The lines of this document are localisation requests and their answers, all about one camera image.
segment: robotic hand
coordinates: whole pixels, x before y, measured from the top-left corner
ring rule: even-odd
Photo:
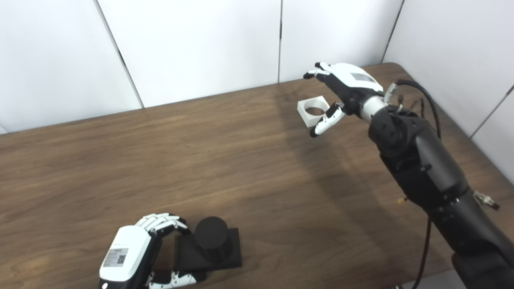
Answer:
[[[205,280],[203,272],[151,272],[162,238],[175,230],[191,233],[184,219],[169,213],[149,214],[121,227],[100,267],[99,288],[168,289]]]
[[[319,69],[307,72],[303,78],[316,77],[319,81],[324,82],[341,99],[342,103],[335,102],[326,111],[326,116],[323,116],[310,131],[311,137],[322,134],[346,114],[355,114],[361,117],[360,108],[363,104],[370,97],[383,94],[382,86],[360,67],[346,63],[328,65],[323,62],[318,62],[315,66]]]

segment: black cylinder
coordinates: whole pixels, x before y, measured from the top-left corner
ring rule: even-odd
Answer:
[[[201,220],[194,237],[203,257],[212,263],[221,263],[232,253],[228,227],[221,218],[210,216]]]

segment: white wall panel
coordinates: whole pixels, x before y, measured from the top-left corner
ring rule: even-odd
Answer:
[[[513,1],[406,0],[385,62],[396,62],[471,135],[514,80]]]
[[[472,140],[514,184],[514,93],[502,102]]]
[[[380,63],[400,6],[401,0],[284,0],[280,81],[302,78],[316,62]]]
[[[277,82],[280,0],[100,0],[144,106]]]
[[[0,2],[9,132],[141,108],[92,0]]]

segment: wire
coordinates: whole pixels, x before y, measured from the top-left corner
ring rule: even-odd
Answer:
[[[432,109],[432,114],[434,115],[434,121],[435,121],[435,131],[437,133],[437,137],[441,139],[441,124],[439,122],[439,115],[437,114],[437,109],[435,107],[434,100],[432,99],[432,96],[428,93],[428,91],[421,86],[419,83],[411,80],[403,80],[400,79],[395,82],[396,85],[408,85],[417,88],[420,90],[424,95],[425,98],[428,101],[428,104],[430,105],[430,108]],[[428,248],[430,247],[430,232],[432,231],[432,220],[430,217],[428,217],[427,221],[427,232],[425,234],[425,245],[423,247],[423,255],[421,256],[421,264],[419,265],[419,271],[418,275],[416,277],[416,281],[414,282],[414,285],[412,285],[412,289],[417,289],[419,286],[419,283],[421,282],[421,279],[423,277],[423,271],[425,270],[425,264],[427,263],[427,256],[428,256]]]
[[[399,79],[395,83],[396,83],[396,85],[408,85],[408,86],[415,87],[425,95],[425,98],[427,98],[428,104],[430,105],[430,108],[432,109],[432,114],[434,115],[435,130],[437,131],[437,137],[439,139],[441,139],[441,124],[439,122],[439,115],[437,114],[437,109],[435,107],[434,100],[432,99],[432,97],[430,96],[428,91],[423,86],[421,86],[419,83],[417,83],[415,81],[411,81],[411,80]]]

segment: sticker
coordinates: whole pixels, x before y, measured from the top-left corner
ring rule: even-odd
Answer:
[[[371,78],[369,75],[365,75],[362,73],[351,73],[351,75],[355,78],[355,80],[363,80],[363,81],[369,81],[369,82],[375,82],[373,78]]]
[[[103,262],[104,267],[123,267],[125,257],[127,256],[128,248],[111,249],[105,257]]]

